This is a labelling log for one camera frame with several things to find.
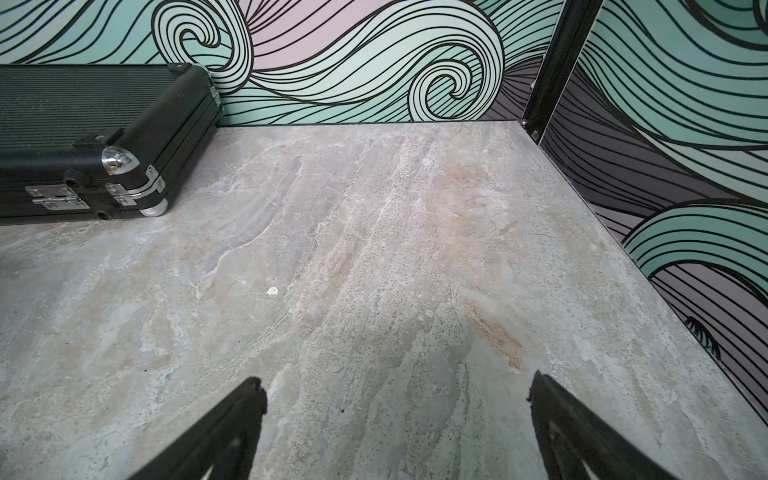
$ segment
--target ribbed case surface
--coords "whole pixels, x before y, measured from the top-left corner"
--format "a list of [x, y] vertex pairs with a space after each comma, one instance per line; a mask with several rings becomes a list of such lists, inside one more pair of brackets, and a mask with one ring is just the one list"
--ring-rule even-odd
[[67, 147], [130, 125], [177, 78], [165, 65], [47, 65], [45, 72], [0, 67], [0, 149]]

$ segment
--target mint green wave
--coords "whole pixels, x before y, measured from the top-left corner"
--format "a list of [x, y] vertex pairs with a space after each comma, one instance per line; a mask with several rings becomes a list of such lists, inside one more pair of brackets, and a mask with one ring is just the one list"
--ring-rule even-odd
[[671, 208], [639, 225], [624, 248], [649, 278], [676, 263], [709, 263], [740, 274], [768, 298], [768, 208]]
[[[452, 46], [458, 49], [440, 49]], [[254, 71], [250, 78], [283, 96], [327, 105], [377, 98], [406, 82], [409, 97], [390, 107], [408, 102], [413, 120], [435, 121], [478, 118], [494, 101], [502, 75], [501, 40], [476, 7], [460, 0], [409, 0], [380, 11], [315, 58]], [[458, 102], [432, 111], [428, 90], [442, 78], [452, 80], [449, 93]]]
[[696, 0], [696, 3], [711, 25], [724, 34], [740, 41], [768, 46], [768, 35], [763, 33], [755, 18], [756, 15], [765, 15], [765, 0], [762, 0], [762, 8], [758, 3], [757, 12], [753, 0]]
[[[31, 63], [164, 63], [152, 39], [152, 12], [161, 0], [95, 0], [74, 25]], [[88, 4], [34, 0], [0, 15], [0, 63], [33, 54], [55, 38]]]
[[[365, 29], [364, 45], [350, 34], [311, 61], [293, 68], [256, 72], [245, 88], [223, 99], [227, 112], [223, 122], [314, 124], [478, 118], [495, 98], [503, 68], [544, 54], [561, 5], [562, 0], [484, 0], [475, 3], [475, 7], [458, 0], [391, 5], [355, 30]], [[431, 19], [406, 15], [449, 6], [457, 8], [451, 13], [458, 12], [459, 19], [448, 15]], [[483, 12], [490, 15], [490, 23]], [[407, 18], [408, 24], [396, 30], [381, 29], [380, 25], [391, 25], [399, 18]], [[386, 46], [384, 42], [370, 41], [377, 40], [378, 35], [394, 42], [413, 29], [437, 24], [448, 30], [452, 25], [462, 27], [468, 23], [472, 25], [469, 30], [482, 40], [481, 44], [438, 46], [423, 54], [420, 53], [423, 45], [434, 45], [429, 42], [435, 41], [434, 35], [424, 35], [424, 40], [412, 40], [407, 47], [390, 51], [390, 54], [407, 56], [404, 60], [389, 57], [384, 61], [379, 56], [379, 61], [361, 66], [361, 60], [377, 55]], [[496, 37], [501, 39], [501, 52], [492, 35], [491, 23], [498, 31]], [[493, 45], [483, 46], [489, 41]], [[350, 61], [344, 57], [352, 51], [359, 59]], [[407, 74], [397, 75], [403, 70], [407, 70]], [[330, 81], [330, 78], [341, 82]], [[330, 89], [323, 91], [321, 85]]]
[[768, 201], [768, 51], [721, 38], [682, 2], [607, 0], [579, 63], [659, 150]]

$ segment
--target marble floor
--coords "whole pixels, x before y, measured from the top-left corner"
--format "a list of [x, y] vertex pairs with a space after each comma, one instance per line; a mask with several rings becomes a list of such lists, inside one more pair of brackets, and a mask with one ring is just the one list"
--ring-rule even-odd
[[125, 478], [248, 376], [252, 478], [545, 478], [536, 370], [680, 478], [768, 476], [514, 123], [223, 128], [162, 217], [0, 227], [2, 478]]

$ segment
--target metal bracket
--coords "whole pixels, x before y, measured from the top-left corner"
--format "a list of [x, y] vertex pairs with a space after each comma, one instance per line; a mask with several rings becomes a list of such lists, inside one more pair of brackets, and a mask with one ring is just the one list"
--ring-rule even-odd
[[70, 187], [64, 184], [31, 185], [24, 187], [32, 195], [32, 203], [49, 210], [87, 210], [91, 208]]
[[163, 193], [163, 190], [165, 190], [165, 180], [163, 180], [163, 177], [160, 176], [153, 165], [147, 167], [145, 173], [148, 179], [147, 183], [139, 188], [126, 190], [125, 187], [120, 184], [105, 184], [104, 188], [106, 188], [107, 192], [109, 192], [123, 207], [136, 205], [136, 199], [146, 197], [155, 191], [161, 194]]

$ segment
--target chrome corner cap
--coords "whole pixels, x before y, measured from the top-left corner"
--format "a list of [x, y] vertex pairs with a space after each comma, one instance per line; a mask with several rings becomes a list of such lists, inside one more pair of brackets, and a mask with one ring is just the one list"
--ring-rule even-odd
[[138, 158], [122, 147], [109, 145], [101, 151], [101, 165], [109, 175], [122, 175], [141, 164]]
[[139, 210], [145, 217], [159, 217], [168, 210], [168, 199], [164, 198], [159, 204], [154, 207], [144, 208]]

